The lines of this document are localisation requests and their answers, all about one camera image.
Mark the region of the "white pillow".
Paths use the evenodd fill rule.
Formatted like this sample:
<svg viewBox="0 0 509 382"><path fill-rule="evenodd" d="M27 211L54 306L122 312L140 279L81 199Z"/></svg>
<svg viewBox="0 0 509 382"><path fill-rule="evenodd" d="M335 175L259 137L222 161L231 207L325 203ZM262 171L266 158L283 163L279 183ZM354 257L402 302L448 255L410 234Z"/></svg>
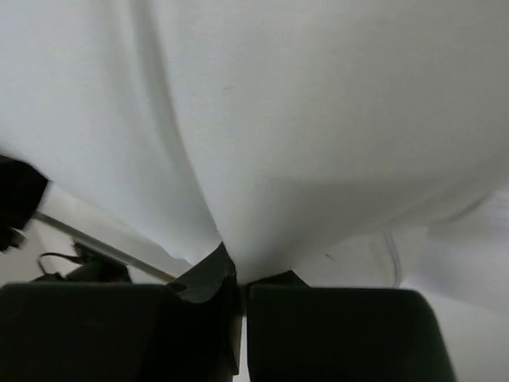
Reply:
<svg viewBox="0 0 509 382"><path fill-rule="evenodd" d="M508 179L505 1L4 1L1 150L239 277Z"/></svg>

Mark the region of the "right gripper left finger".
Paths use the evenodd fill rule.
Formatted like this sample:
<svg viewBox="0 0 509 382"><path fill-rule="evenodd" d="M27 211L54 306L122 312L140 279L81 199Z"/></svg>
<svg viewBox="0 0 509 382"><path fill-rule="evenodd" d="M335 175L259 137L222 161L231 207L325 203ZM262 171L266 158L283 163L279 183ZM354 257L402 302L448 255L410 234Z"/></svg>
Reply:
<svg viewBox="0 0 509 382"><path fill-rule="evenodd" d="M239 372L236 271L219 246L166 284L9 283L4 381L230 381Z"/></svg>

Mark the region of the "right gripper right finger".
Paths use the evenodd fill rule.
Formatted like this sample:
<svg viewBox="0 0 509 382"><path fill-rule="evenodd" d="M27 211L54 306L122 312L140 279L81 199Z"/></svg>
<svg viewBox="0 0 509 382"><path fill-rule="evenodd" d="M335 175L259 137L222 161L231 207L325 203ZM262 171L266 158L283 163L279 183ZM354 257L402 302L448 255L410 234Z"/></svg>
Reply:
<svg viewBox="0 0 509 382"><path fill-rule="evenodd" d="M311 287L294 273L246 288L252 381L454 381L433 309L414 290Z"/></svg>

